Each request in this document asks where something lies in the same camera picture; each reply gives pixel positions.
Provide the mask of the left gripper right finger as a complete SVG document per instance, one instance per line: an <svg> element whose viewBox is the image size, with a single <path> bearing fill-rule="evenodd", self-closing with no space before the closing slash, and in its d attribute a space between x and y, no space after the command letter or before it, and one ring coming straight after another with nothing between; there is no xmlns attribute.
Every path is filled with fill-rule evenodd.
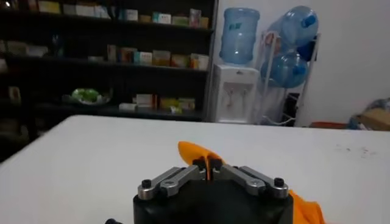
<svg viewBox="0 0 390 224"><path fill-rule="evenodd" d="M253 196L266 194L271 198L285 199L289 195L284 179L271 178L247 166L223 164L221 159L210 160L210 179L234 181Z"/></svg>

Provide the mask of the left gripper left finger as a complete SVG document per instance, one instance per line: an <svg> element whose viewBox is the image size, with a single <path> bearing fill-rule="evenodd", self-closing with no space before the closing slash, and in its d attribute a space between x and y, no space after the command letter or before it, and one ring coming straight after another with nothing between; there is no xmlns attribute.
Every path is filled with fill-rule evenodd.
<svg viewBox="0 0 390 224"><path fill-rule="evenodd" d="M151 200L158 195L172 197L187 182L193 180L206 180L207 167L205 158L193 160L192 165L186 168L172 167L154 179L145 179L138 186L138 198Z"/></svg>

